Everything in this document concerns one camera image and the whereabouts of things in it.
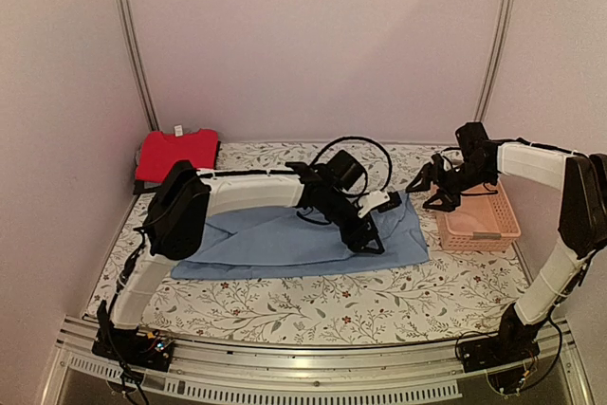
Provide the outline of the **light blue shirt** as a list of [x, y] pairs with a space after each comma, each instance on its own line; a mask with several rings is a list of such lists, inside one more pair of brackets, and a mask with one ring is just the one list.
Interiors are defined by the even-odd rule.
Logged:
[[205, 223], [198, 251], [171, 271], [175, 280], [247, 280], [351, 274], [425, 264], [430, 255], [419, 217], [403, 191], [401, 204], [374, 212], [385, 251], [356, 254], [339, 229], [300, 219], [293, 209], [217, 214]]

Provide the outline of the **red t-shirt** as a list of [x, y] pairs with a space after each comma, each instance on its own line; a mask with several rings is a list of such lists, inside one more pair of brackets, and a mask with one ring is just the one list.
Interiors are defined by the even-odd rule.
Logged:
[[190, 161], [197, 169], [213, 169], [219, 145], [219, 136], [213, 130], [201, 129], [181, 136], [150, 133], [142, 143], [135, 178], [162, 183], [173, 166], [181, 160]]

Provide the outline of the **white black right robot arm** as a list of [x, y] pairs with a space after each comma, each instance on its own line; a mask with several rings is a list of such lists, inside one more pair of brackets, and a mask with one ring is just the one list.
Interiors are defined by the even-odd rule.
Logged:
[[499, 178], [519, 178], [527, 190], [542, 186], [549, 201], [516, 197], [515, 207], [527, 230], [552, 238], [544, 263], [525, 293], [503, 314], [490, 354], [510, 363], [533, 341], [553, 309], [584, 279], [594, 257], [606, 248], [606, 155], [584, 154], [522, 138], [492, 139], [484, 124], [472, 121], [455, 132], [462, 157], [450, 166], [436, 153], [409, 183], [409, 193], [430, 192], [427, 210], [454, 212], [465, 191]]

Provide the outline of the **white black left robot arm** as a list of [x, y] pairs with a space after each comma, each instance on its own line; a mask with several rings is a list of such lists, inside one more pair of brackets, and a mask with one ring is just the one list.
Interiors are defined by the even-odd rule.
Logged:
[[328, 162], [290, 161], [282, 169], [204, 171], [189, 160], [178, 161], [156, 190], [143, 224], [135, 229], [141, 242], [127, 257], [114, 296], [97, 310], [96, 343], [121, 361], [141, 351], [142, 313], [171, 267], [200, 248], [208, 218], [258, 208], [312, 209], [335, 225], [340, 239], [355, 254], [384, 251], [373, 212], [401, 203], [396, 192], [351, 193], [365, 168], [340, 150]]

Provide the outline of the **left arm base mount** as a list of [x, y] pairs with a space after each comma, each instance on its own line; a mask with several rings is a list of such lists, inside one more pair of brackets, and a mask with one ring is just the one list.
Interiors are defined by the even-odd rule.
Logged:
[[129, 366], [168, 372], [174, 349], [170, 338], [156, 333], [144, 335], [137, 329], [116, 329], [110, 324], [99, 329], [92, 353], [105, 359], [122, 360]]

